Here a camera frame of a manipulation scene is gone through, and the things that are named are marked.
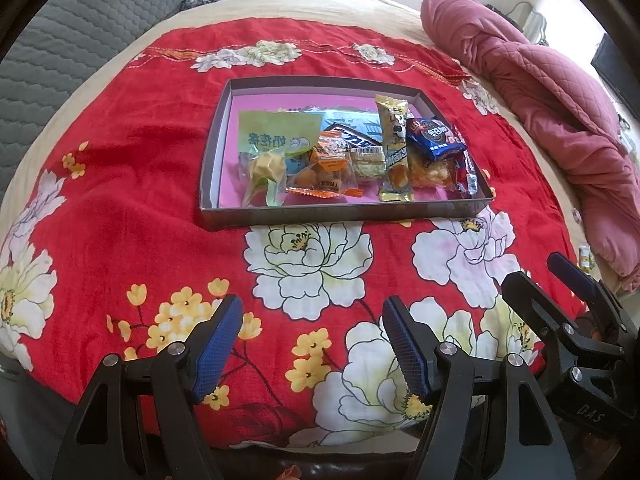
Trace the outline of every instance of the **black monitor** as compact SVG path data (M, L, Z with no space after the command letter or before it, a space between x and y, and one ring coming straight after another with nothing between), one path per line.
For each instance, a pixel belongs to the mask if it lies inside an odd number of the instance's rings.
M602 38L591 64L633 117L640 121L640 83L608 34Z

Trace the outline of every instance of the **orange candy wrapper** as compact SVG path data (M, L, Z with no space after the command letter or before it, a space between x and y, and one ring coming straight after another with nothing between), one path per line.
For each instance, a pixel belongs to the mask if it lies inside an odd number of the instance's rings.
M318 198L362 196L340 132L320 133L318 143L311 149L309 165L289 177L287 193Z

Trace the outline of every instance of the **snack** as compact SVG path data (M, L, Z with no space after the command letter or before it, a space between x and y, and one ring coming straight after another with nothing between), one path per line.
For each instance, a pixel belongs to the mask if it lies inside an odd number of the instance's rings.
M289 178L287 193L318 198L362 196L357 185L342 134L321 132L318 143L311 149L309 165Z
M454 127L456 139L460 143L464 143L462 134ZM478 192L478 177L476 176L476 170L471 160L471 156L468 151L459 152L454 156L454 181L456 183L456 189L460 192L463 198L472 198Z
M349 155L359 186L372 184L385 176L386 163L382 146L353 148Z
M327 131L340 132L342 134L342 138L347 143L349 148L367 148L369 146L380 146L380 143L372 137L361 134L359 131L345 126L344 124L334 123L329 128L327 128Z
M376 95L382 127L386 174L378 196L382 202L414 199L409 184L409 164L406 158L406 113L409 104L404 99Z
M242 199L242 207L261 191L266 190L266 205L277 206L284 202L284 186L286 184L286 165L284 150L277 148L270 152L241 153L239 159L241 176L246 181L246 192Z
M409 119L407 137L413 140L432 161L443 160L466 150L444 123L436 118Z
M309 153L300 153L298 155L288 156L285 159L287 165L287 174L296 174L309 165Z
M580 261L578 266L582 269L582 272L589 274L591 272L591 247L588 245L581 245L578 247L580 251Z
M407 143L407 158L409 160L409 180L415 188L443 186L449 190L455 189L449 168L449 160L431 162L415 145Z

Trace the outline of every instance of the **floral bedspread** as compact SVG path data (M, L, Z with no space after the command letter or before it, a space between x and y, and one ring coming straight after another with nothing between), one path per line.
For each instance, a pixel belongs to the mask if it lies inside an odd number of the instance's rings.
M200 162L225 82L284 74L421 88L464 133L495 200L469 219L199 228ZM500 284L524 269L574 316L580 301L545 267L552 251L574 254L532 153L496 111L453 60L371 30L249 19L169 32L42 168L0 251L0 349L77 402L105 354L154 355L237 294L242 329L196 410L218 447L343 444L423 420L429 407L407 390L381 323L391 294L471 355L540 366Z

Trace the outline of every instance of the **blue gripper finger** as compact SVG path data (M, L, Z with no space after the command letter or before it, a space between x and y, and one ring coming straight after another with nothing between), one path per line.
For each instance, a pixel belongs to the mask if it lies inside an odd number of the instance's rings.
M242 314L242 301L237 296L229 294L222 301L211 320L199 323L191 333L191 335L195 335L194 333L201 325L203 325L201 330L206 330L205 326L207 325L211 330L210 327L213 326L208 340L196 340L194 346L190 346L190 351L195 352L195 361L192 362L195 370L191 371L192 373L194 371L195 377L191 393L193 399L198 403L216 389L226 360L242 327ZM187 339L187 344L190 343L191 335Z

